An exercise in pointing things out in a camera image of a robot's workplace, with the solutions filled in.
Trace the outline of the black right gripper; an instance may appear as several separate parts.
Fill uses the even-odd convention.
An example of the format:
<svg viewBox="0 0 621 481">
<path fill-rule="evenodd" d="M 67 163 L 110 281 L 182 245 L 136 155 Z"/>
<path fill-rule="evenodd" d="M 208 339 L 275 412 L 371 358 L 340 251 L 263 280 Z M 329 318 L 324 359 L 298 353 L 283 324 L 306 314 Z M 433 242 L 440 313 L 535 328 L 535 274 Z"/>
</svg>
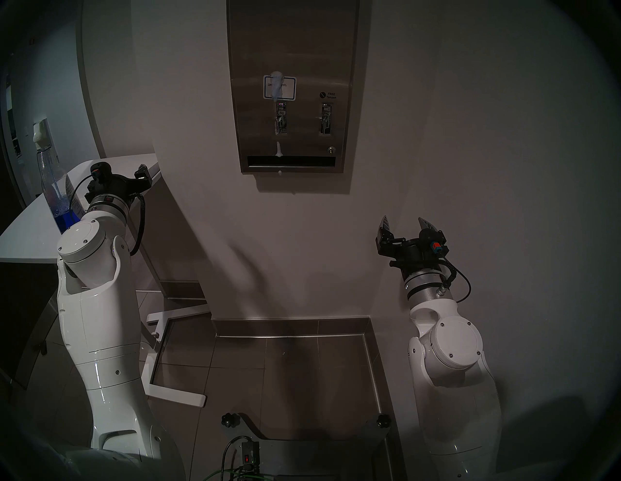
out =
<svg viewBox="0 0 621 481">
<path fill-rule="evenodd" d="M 418 218 L 418 222 L 421 234 L 437 232 L 429 221 Z M 390 231 L 387 216 L 384 216 L 379 224 L 375 242 L 378 255 L 394 259 L 389 265 L 400 270 L 403 281 L 425 269 L 440 271 L 436 252 L 440 247 L 440 241 L 436 236 L 423 236 L 411 240 L 396 238 Z"/>
</svg>

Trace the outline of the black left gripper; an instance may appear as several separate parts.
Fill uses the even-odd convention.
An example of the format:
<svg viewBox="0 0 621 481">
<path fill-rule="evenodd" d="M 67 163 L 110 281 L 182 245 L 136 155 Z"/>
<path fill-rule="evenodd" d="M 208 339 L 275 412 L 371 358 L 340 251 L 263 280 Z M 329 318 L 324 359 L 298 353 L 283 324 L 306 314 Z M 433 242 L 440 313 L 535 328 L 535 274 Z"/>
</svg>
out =
<svg viewBox="0 0 621 481">
<path fill-rule="evenodd" d="M 138 194 L 148 189 L 148 168 L 141 164 L 134 173 L 135 178 L 128 178 L 120 174 L 112 174 L 109 177 L 101 177 L 92 174 L 92 180 L 88 184 L 86 200 L 88 204 L 100 195 L 114 195 L 120 198 L 127 206 L 132 206 Z"/>
</svg>

